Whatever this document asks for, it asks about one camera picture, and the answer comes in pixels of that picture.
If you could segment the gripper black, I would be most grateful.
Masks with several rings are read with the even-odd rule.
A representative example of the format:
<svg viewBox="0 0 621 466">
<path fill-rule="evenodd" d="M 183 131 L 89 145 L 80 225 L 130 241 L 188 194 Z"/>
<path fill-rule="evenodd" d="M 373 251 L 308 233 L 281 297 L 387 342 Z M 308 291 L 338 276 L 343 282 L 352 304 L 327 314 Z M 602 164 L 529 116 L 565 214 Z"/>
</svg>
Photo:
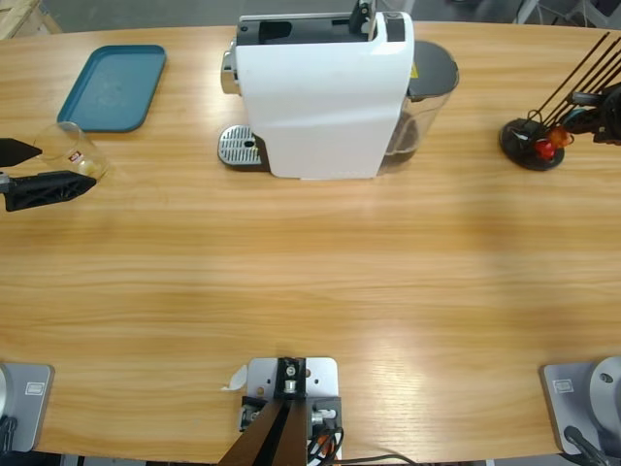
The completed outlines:
<svg viewBox="0 0 621 466">
<path fill-rule="evenodd" d="M 601 105 L 600 116 L 568 116 L 563 121 L 564 128 L 572 134 L 595 133 L 597 144 L 620 144 L 620 84 L 605 89 L 604 92 L 572 93 L 574 105 Z"/>
<path fill-rule="evenodd" d="M 12 138 L 0 139 L 0 167 L 7 168 L 40 155 L 37 147 Z M 71 201 L 96 185 L 92 177 L 72 171 L 45 172 L 34 176 L 0 176 L 7 212 Z"/>
</svg>

